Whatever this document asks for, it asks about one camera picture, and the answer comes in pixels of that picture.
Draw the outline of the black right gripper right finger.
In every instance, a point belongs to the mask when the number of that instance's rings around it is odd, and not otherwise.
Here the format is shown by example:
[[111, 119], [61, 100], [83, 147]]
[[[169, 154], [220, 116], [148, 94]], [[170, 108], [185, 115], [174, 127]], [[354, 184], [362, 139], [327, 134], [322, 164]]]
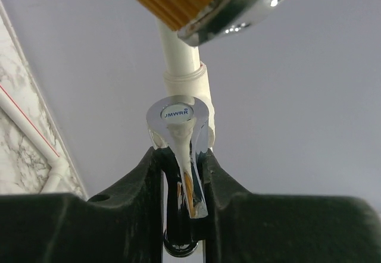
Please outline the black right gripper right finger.
[[203, 163], [205, 262], [379, 262], [380, 218], [350, 196], [248, 191], [212, 152]]

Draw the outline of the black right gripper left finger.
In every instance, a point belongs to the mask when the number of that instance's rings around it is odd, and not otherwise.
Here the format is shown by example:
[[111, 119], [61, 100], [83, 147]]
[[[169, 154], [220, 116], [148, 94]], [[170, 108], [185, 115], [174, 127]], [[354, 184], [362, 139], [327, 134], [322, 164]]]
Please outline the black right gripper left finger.
[[71, 193], [1, 197], [2, 262], [161, 262], [162, 174], [149, 149], [85, 201]]

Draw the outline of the chrome metal faucet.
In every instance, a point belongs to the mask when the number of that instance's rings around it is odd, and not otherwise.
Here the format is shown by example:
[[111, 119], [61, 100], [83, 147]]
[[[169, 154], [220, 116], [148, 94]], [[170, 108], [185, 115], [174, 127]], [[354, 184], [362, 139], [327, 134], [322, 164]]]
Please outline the chrome metal faucet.
[[168, 186], [166, 251], [178, 258], [194, 253], [208, 217], [202, 162], [208, 151], [207, 105], [194, 96], [174, 95], [155, 104], [146, 114], [148, 131]]

